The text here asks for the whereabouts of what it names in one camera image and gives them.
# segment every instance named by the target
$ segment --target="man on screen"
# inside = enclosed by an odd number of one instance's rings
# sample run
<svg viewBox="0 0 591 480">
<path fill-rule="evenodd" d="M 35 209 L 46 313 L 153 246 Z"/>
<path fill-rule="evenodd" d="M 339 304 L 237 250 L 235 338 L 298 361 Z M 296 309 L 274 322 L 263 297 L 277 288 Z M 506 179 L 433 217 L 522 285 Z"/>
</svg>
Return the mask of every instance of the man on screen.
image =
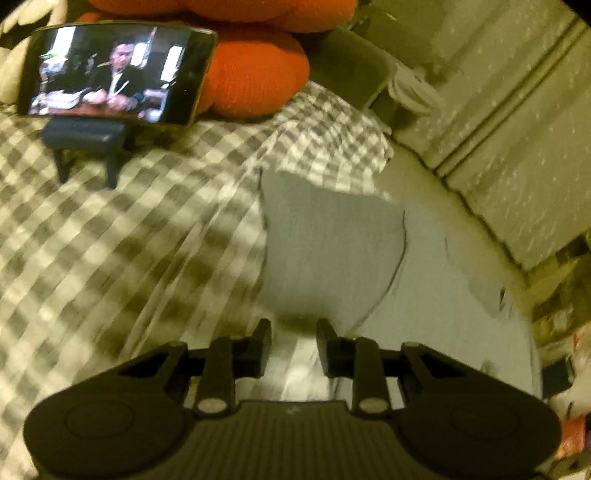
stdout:
<svg viewBox="0 0 591 480">
<path fill-rule="evenodd" d="M 99 65 L 90 82 L 92 91 L 83 101 L 91 105 L 106 105 L 117 112 L 130 112 L 144 100 L 142 71 L 131 66 L 135 43 L 119 40 L 113 45 L 111 61 Z"/>
</svg>

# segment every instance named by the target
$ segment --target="white plush toy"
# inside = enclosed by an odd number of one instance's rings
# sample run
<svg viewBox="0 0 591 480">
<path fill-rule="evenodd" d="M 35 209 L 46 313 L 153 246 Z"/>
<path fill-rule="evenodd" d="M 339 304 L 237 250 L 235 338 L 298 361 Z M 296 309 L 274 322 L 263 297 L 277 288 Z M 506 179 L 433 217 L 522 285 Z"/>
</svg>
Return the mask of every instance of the white plush toy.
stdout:
<svg viewBox="0 0 591 480">
<path fill-rule="evenodd" d="M 67 0 L 25 0 L 8 15 L 0 34 L 9 32 L 14 26 L 31 25 L 51 13 L 47 25 L 60 25 L 66 21 Z M 26 38 L 12 50 L 0 48 L 0 103 L 16 103 L 21 83 L 22 67 L 29 45 Z"/>
</svg>

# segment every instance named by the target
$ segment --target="stuffed animal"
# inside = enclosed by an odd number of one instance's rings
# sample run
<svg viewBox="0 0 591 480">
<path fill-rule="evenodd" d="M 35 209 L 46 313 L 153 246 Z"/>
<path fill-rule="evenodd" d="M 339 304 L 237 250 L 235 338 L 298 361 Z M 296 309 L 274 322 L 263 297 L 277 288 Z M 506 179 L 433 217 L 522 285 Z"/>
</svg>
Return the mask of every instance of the stuffed animal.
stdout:
<svg viewBox="0 0 591 480">
<path fill-rule="evenodd" d="M 182 22 L 217 31 L 219 44 L 197 113 L 212 110 L 227 118 L 280 110 L 309 76 L 306 54 L 288 32 L 330 30 L 349 19 L 356 8 L 356 0 L 88 1 L 99 12 L 83 15 L 81 21 L 133 18 Z M 1 78 L 4 68 L 0 69 Z M 6 102 L 1 85 L 0 101 Z"/>
</svg>

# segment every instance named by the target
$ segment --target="small black stand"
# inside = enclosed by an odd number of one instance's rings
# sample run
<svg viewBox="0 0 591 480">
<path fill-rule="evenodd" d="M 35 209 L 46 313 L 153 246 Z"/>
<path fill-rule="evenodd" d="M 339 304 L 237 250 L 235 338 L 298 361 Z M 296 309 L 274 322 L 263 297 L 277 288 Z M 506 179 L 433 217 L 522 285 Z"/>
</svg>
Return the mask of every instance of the small black stand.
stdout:
<svg viewBox="0 0 591 480">
<path fill-rule="evenodd" d="M 60 183 L 70 177 L 72 162 L 65 159 L 66 150 L 82 150 L 104 158 L 106 184 L 110 189 L 119 183 L 119 153 L 131 147 L 129 126 L 102 118 L 53 118 L 41 133 L 43 143 L 53 150 Z"/>
</svg>

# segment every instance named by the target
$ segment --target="gray checkered fabric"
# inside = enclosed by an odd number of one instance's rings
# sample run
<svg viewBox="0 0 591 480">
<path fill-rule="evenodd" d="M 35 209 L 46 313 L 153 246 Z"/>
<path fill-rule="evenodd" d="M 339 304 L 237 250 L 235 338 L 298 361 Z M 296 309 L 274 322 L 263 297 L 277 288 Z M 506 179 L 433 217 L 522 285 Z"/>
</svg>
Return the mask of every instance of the gray checkered fabric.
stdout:
<svg viewBox="0 0 591 480">
<path fill-rule="evenodd" d="M 372 194 L 392 154 L 373 121 L 313 83 L 259 123 L 148 135 L 115 191 L 93 160 L 59 185 L 44 125 L 0 110 L 2 480 L 35 478 L 22 424 L 43 398 L 161 343 L 201 348 L 269 315 L 257 302 L 262 168 Z"/>
</svg>

